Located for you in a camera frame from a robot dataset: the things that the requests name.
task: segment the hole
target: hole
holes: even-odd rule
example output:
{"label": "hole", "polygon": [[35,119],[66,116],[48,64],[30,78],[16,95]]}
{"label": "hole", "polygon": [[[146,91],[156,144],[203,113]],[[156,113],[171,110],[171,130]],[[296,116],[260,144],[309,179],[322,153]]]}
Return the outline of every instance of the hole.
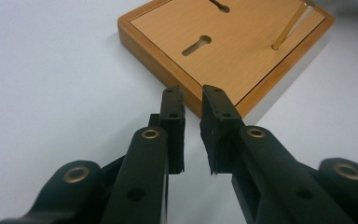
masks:
{"label": "hole", "polygon": [[252,128],[252,129],[249,129],[248,132],[247,132],[249,135],[251,135],[252,137],[264,137],[266,136],[266,134],[257,129],[257,128]]}
{"label": "hole", "polygon": [[358,180],[358,169],[352,165],[339,162],[334,165],[333,169],[341,176],[351,180]]}
{"label": "hole", "polygon": [[220,4],[217,0],[209,0],[209,1],[212,2],[215,6],[217,6],[217,8],[219,8],[219,10],[221,12],[224,12],[224,13],[229,12],[229,7],[228,6]]}
{"label": "hole", "polygon": [[132,202],[139,202],[146,195],[145,190],[141,188],[130,189],[127,193],[127,198]]}
{"label": "hole", "polygon": [[65,173],[63,180],[73,184],[84,180],[90,173],[89,168],[84,165],[76,166]]}
{"label": "hole", "polygon": [[203,45],[206,44],[211,44],[212,39],[207,36],[207,35],[202,35],[200,36],[199,41],[197,41],[195,44],[191,45],[190,47],[188,47],[187,49],[185,49],[182,54],[183,56],[188,56],[191,53],[193,53],[194,51],[196,51],[197,49],[199,49],[200,47],[202,47]]}
{"label": "hole", "polygon": [[298,198],[302,198],[302,199],[311,199],[312,198],[312,193],[303,187],[299,187],[295,190],[295,194]]}
{"label": "hole", "polygon": [[154,129],[148,129],[142,132],[142,137],[147,139],[157,138],[159,136],[159,132]]}

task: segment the wooden panel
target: wooden panel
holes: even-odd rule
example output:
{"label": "wooden panel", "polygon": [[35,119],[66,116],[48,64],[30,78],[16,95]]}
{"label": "wooden panel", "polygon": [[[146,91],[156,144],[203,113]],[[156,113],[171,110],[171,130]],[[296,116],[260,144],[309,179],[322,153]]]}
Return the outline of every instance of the wooden panel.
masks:
{"label": "wooden panel", "polygon": [[[118,21],[122,43],[165,85],[182,84],[187,105],[198,115],[201,86],[209,84],[225,90],[244,116],[333,23],[316,8],[274,50],[271,45],[301,2],[219,3],[230,11],[207,0],[153,1]],[[203,35],[211,43],[184,56]]]}

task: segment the keyhole-shaped hole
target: keyhole-shaped hole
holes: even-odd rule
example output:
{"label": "keyhole-shaped hole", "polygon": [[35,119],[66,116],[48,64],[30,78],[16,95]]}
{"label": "keyhole-shaped hole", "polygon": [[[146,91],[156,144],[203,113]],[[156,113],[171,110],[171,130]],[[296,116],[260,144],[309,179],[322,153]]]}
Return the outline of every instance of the keyhole-shaped hole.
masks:
{"label": "keyhole-shaped hole", "polygon": [[207,35],[202,35],[200,36],[200,40],[197,41],[195,44],[191,45],[190,47],[188,47],[187,49],[185,49],[182,54],[183,56],[188,56],[190,55],[192,52],[196,51],[197,49],[199,49],[201,46],[206,45],[206,44],[210,44],[212,42],[212,39],[207,36]]}
{"label": "keyhole-shaped hole", "polygon": [[219,8],[220,11],[224,12],[224,13],[228,13],[229,12],[229,7],[220,4],[217,0],[209,0],[210,2],[212,2],[215,6],[217,6],[217,8]]}

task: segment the wooden board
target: wooden board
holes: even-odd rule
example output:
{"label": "wooden board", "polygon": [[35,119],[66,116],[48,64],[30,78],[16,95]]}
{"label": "wooden board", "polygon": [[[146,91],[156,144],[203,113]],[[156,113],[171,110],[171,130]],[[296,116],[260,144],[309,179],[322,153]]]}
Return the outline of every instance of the wooden board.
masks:
{"label": "wooden board", "polygon": [[[152,1],[118,19],[120,40],[166,86],[180,84],[197,115],[201,87],[208,84],[223,89],[244,117],[334,19],[316,7],[274,50],[300,1],[219,3],[229,12],[208,0]],[[205,38],[210,43],[186,51]]]}

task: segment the round hole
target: round hole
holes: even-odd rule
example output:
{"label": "round hole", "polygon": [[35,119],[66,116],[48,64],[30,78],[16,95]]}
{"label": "round hole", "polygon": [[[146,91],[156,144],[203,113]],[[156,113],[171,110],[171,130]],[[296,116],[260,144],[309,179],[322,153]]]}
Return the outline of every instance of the round hole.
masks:
{"label": "round hole", "polygon": [[342,175],[348,179],[358,180],[358,169],[352,165],[339,162],[336,163],[333,168],[339,175]]}
{"label": "round hole", "polygon": [[127,193],[127,198],[132,202],[139,202],[146,195],[145,190],[141,188],[130,189]]}
{"label": "round hole", "polygon": [[77,183],[85,179],[89,173],[89,168],[84,165],[79,165],[67,171],[63,176],[63,180],[70,184]]}
{"label": "round hole", "polygon": [[257,128],[251,128],[251,129],[248,130],[247,133],[249,135],[251,135],[252,137],[264,137],[264,136],[266,136],[266,134],[263,131],[261,131],[261,130],[259,130]]}
{"label": "round hole", "polygon": [[298,198],[302,198],[302,199],[312,198],[312,193],[308,189],[302,187],[297,188],[295,190],[295,194]]}
{"label": "round hole", "polygon": [[159,132],[154,129],[149,129],[149,130],[142,132],[143,138],[153,139],[153,138],[157,138],[158,136],[159,136]]}

